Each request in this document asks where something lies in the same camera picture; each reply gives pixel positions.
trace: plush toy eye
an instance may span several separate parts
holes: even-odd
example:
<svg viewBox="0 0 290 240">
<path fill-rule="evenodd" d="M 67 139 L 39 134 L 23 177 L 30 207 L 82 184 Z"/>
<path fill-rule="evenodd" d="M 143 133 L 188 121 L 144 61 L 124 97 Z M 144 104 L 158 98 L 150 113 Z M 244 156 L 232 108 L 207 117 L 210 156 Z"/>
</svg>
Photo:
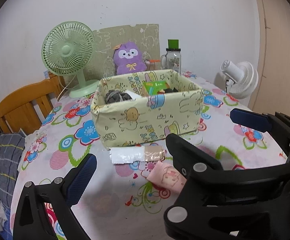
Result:
<svg viewBox="0 0 290 240">
<path fill-rule="evenodd" d="M 133 54 L 134 56 L 137 56 L 137 55 L 138 55 L 138 51 L 137 51 L 137 49 L 130 49 L 129 52 L 130 52 L 131 54 Z"/>
<path fill-rule="evenodd" d="M 125 55 L 126 55 L 126 50 L 120 50 L 119 52 L 118 52 L 118 56 L 120 57 L 120 58 L 123 58 L 123 57 L 125 57 Z"/>
</svg>

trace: fan base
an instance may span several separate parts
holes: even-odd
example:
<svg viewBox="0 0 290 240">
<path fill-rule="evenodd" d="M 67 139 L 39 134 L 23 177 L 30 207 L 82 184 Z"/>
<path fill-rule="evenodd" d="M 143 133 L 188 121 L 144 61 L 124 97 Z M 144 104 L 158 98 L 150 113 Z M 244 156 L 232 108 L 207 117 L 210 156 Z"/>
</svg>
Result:
<svg viewBox="0 0 290 240">
<path fill-rule="evenodd" d="M 99 80 L 93 79 L 86 81 L 86 86 L 82 88 L 80 87 L 80 85 L 77 85 L 70 90 L 69 97 L 81 98 L 83 96 L 92 94 L 96 91 L 99 82 Z"/>
</svg>

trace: beige door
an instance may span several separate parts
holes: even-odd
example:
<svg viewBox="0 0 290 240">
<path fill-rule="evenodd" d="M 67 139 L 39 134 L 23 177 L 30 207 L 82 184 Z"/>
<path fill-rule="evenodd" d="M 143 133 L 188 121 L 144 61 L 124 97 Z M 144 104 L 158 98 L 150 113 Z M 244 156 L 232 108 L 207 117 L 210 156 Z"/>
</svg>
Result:
<svg viewBox="0 0 290 240">
<path fill-rule="evenodd" d="M 249 107 L 258 113 L 290 116 L 290 5 L 257 0 L 261 24 L 260 82 Z"/>
</svg>

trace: electric fan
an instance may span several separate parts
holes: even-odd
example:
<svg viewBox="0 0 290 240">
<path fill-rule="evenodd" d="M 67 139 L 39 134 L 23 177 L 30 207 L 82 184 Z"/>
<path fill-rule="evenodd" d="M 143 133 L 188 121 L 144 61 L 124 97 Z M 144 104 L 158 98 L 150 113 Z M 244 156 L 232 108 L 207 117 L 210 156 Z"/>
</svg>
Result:
<svg viewBox="0 0 290 240">
<path fill-rule="evenodd" d="M 221 70 L 229 78 L 226 82 L 226 91 L 236 99 L 248 97 L 258 84 L 258 73 L 247 61 L 235 65 L 226 60 L 222 64 Z"/>
<path fill-rule="evenodd" d="M 71 98 L 79 98 L 96 91 L 99 81 L 86 81 L 83 73 L 94 50 L 94 35 L 90 28 L 80 22 L 61 23 L 44 40 L 42 59 L 45 67 L 58 76 L 77 75 L 78 85 L 70 90 Z"/>
</svg>

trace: star print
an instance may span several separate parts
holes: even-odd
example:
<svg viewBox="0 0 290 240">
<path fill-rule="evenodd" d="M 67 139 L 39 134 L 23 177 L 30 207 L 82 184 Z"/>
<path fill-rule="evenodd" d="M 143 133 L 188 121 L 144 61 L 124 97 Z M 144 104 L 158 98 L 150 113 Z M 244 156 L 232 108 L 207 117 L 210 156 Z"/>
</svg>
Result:
<svg viewBox="0 0 290 240">
<path fill-rule="evenodd" d="M 183 125 L 183 129 L 187 130 L 187 128 L 189 127 L 188 123 Z"/>
</svg>

